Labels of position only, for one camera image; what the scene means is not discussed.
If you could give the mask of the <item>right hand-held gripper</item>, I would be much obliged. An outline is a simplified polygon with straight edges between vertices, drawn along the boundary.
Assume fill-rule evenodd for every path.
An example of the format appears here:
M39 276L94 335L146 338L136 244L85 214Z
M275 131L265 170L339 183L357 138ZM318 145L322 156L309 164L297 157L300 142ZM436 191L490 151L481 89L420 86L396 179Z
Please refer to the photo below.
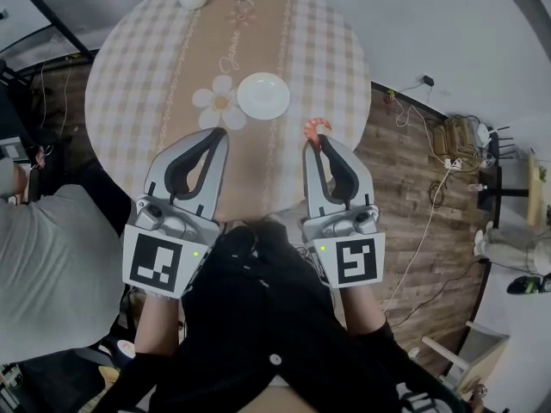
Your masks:
M302 162L310 219L302 236L313 266L322 284L334 289L381 282L386 234L377 231L378 207L370 206L371 174L347 146L319 139L335 183L329 191L320 151L307 141Z

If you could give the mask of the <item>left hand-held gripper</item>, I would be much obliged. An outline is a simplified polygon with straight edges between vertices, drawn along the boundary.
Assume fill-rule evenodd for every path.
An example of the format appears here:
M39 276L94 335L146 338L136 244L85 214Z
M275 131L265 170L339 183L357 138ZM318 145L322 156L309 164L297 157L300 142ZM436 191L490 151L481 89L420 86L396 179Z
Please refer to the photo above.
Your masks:
M228 152L226 130L214 127L155 156L123 234L124 283L171 299L190 289L220 235L213 219Z

